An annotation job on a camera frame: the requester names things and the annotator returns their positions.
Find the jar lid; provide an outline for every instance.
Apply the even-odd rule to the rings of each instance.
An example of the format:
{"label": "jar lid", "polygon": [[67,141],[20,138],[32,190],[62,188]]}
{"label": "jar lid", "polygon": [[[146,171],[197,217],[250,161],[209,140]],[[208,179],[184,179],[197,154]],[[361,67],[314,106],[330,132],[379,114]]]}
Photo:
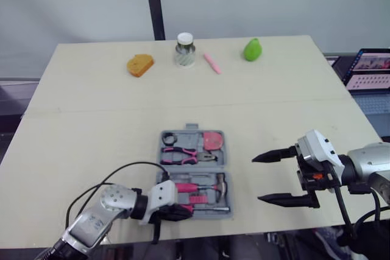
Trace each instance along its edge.
{"label": "jar lid", "polygon": [[194,41],[191,33],[180,33],[177,35],[177,42],[181,45],[190,45]]}

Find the black cable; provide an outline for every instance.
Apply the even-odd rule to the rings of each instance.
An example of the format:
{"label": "black cable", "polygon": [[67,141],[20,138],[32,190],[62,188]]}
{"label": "black cable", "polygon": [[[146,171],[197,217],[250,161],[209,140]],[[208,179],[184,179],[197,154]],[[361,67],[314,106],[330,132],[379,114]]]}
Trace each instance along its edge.
{"label": "black cable", "polygon": [[351,234],[352,238],[354,239],[354,238],[356,238],[355,230],[353,229],[353,226],[352,226],[351,221],[349,219],[347,208],[346,208],[346,205],[344,204],[344,200],[342,199],[340,186],[335,186],[333,189],[335,190],[337,203],[340,207],[342,219],[344,219],[344,222],[346,223],[346,230],[348,233]]}
{"label": "black cable", "polygon": [[81,206],[80,210],[79,210],[79,213],[77,214],[77,216],[79,216],[82,211],[84,210],[85,206],[88,204],[88,202],[91,200],[92,196],[95,195],[96,191],[98,191],[98,189],[112,176],[114,175],[115,173],[117,173],[118,171],[120,171],[121,169],[125,168],[125,167],[129,167],[129,166],[133,166],[134,164],[150,164],[151,166],[156,166],[156,167],[159,167],[161,170],[163,170],[163,178],[162,178],[162,181],[166,181],[166,180],[169,180],[169,173],[168,171],[161,165],[159,164],[156,164],[156,163],[151,163],[151,162],[148,162],[148,161],[136,161],[134,163],[129,163],[129,164],[125,164],[124,166],[121,166],[119,168],[117,168],[116,170],[114,170],[110,175],[108,175],[107,177],[105,177],[100,184],[97,185],[96,189],[90,194],[90,196],[86,199],[86,201],[84,202],[84,204]]}
{"label": "black cable", "polygon": [[378,197],[378,194],[371,189],[371,194],[374,198],[374,202],[375,202],[375,221],[376,222],[379,222],[380,220],[380,202],[379,202],[379,197]]}
{"label": "black cable", "polygon": [[[385,207],[382,207],[379,209],[380,212],[382,211],[386,211],[386,210],[390,210],[390,206],[385,206]],[[361,226],[361,224],[366,220],[368,219],[370,216],[373,216],[375,214],[376,210],[372,210],[368,213],[366,213],[365,215],[363,215],[362,217],[360,217],[355,225],[353,226],[353,229],[354,229],[354,233],[357,234],[358,230],[359,230],[359,227]]]}
{"label": "black cable", "polygon": [[78,196],[76,199],[74,199],[74,200],[72,201],[72,203],[69,205],[68,210],[66,211],[65,229],[67,229],[68,226],[69,226],[69,215],[70,215],[70,213],[71,213],[71,209],[72,209],[73,205],[74,205],[81,197],[83,197],[86,193],[90,192],[90,191],[91,191],[92,189],[94,189],[94,188],[97,189],[98,187],[100,187],[100,186],[102,186],[102,185],[112,185],[112,184],[113,184],[113,183],[97,184],[97,185],[91,187],[90,189],[84,191],[80,196]]}

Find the pink pliers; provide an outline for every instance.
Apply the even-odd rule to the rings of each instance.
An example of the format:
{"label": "pink pliers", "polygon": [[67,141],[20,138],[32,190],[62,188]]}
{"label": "pink pliers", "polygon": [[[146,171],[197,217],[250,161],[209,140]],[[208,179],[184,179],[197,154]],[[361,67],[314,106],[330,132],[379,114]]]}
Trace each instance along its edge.
{"label": "pink pliers", "polygon": [[183,147],[165,147],[161,150],[163,153],[166,152],[181,152],[189,155],[189,158],[185,158],[181,161],[173,160],[161,160],[161,164],[197,164],[198,161],[215,161],[217,157],[208,152],[197,152],[196,149],[184,149]]}

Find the wooden table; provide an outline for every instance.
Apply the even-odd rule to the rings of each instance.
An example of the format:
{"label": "wooden table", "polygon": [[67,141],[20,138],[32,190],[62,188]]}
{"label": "wooden table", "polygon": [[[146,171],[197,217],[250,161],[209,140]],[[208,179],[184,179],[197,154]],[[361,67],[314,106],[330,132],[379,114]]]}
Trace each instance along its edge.
{"label": "wooden table", "polygon": [[[318,192],[319,209],[257,200],[303,191],[295,159],[251,159],[294,144],[312,128],[338,153],[380,138],[309,36],[260,38],[263,55],[255,62],[240,56],[249,40],[195,40],[198,56],[191,69],[174,64],[175,41],[59,45],[0,166],[0,247],[51,246],[76,196],[123,164],[156,161],[160,132],[189,122],[226,135],[234,215],[165,222],[161,239],[342,224],[328,191]],[[221,75],[202,58],[204,52],[219,63]],[[142,53],[151,54],[155,65],[138,79],[126,71],[126,62]],[[147,191],[156,171],[134,166],[112,181]],[[370,195],[342,192],[352,221],[374,207]],[[149,241],[152,227],[117,220],[109,238]]]}

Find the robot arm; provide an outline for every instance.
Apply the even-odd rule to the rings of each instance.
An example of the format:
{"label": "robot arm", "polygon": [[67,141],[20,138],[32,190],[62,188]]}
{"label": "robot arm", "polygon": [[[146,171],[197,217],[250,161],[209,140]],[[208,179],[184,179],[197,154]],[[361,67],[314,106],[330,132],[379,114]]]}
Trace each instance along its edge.
{"label": "robot arm", "polygon": [[171,180],[155,185],[147,195],[142,195],[140,189],[111,185],[104,189],[100,201],[79,215],[55,245],[38,259],[87,259],[113,221],[128,217],[140,220],[141,225],[155,224],[154,241],[157,241],[161,219],[178,221],[191,217],[187,209],[175,204],[176,197],[177,190]]}
{"label": "robot arm", "polygon": [[332,144],[317,130],[308,132],[288,149],[272,150],[254,158],[253,162],[272,163],[296,156],[303,196],[290,193],[269,194],[258,197],[268,203],[284,206],[319,208],[315,191],[337,186],[348,186],[351,194],[370,193],[376,190],[390,204],[390,143],[369,144],[337,155]]}

